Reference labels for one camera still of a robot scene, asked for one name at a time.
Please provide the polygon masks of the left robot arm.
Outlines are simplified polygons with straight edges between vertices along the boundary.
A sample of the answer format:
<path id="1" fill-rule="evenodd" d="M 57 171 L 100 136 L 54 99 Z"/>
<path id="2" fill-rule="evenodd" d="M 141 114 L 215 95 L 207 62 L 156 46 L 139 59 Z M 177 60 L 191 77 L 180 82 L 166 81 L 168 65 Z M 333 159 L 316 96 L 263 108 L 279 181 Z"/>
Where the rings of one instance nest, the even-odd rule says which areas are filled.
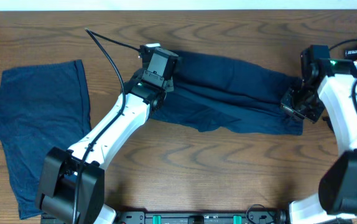
<path id="1" fill-rule="evenodd" d="M 174 89 L 179 56 L 159 44 L 140 49 L 142 68 L 124 85 L 110 112 L 67 150 L 46 155 L 35 206 L 64 223 L 113 223 L 104 202 L 104 173 L 129 136 L 160 109 Z"/>

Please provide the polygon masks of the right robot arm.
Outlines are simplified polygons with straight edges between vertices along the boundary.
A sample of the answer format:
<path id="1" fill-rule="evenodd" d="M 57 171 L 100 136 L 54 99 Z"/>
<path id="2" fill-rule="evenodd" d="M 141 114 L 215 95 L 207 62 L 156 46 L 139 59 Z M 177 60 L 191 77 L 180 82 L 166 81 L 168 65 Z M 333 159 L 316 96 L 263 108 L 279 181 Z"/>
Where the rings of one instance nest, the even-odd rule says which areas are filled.
<path id="1" fill-rule="evenodd" d="M 338 159 L 322 177 L 318 192 L 292 202 L 288 223 L 346 223 L 357 218 L 357 68 L 330 57 L 326 45 L 301 55 L 303 83 L 287 90 L 280 107 L 291 117 L 315 123 L 328 113 Z"/>

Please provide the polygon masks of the navy blue shorts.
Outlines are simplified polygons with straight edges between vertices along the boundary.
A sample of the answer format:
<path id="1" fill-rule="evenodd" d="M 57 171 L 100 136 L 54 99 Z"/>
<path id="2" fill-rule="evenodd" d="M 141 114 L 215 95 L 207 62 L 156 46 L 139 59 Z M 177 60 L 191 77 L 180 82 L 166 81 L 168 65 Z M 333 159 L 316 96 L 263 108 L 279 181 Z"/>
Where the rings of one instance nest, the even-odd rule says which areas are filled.
<path id="1" fill-rule="evenodd" d="M 174 90 L 152 119 L 199 132 L 301 135 L 303 123 L 287 115 L 281 99 L 301 79 L 243 60 L 178 50 Z"/>

